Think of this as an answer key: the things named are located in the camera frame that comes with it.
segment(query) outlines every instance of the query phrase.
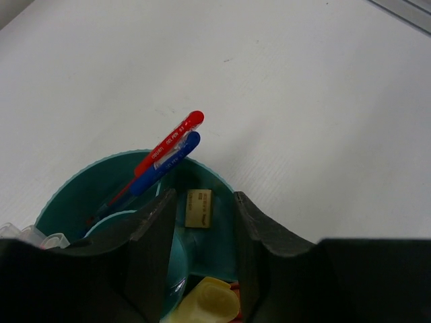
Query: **tabletop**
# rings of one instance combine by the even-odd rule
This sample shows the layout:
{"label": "tabletop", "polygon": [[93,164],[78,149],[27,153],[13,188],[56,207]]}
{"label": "tabletop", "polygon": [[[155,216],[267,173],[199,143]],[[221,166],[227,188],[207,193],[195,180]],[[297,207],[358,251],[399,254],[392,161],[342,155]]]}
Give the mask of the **tabletop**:
{"label": "tabletop", "polygon": [[362,0],[35,0],[0,31],[0,222],[202,110],[191,157],[298,235],[429,237],[430,57]]}

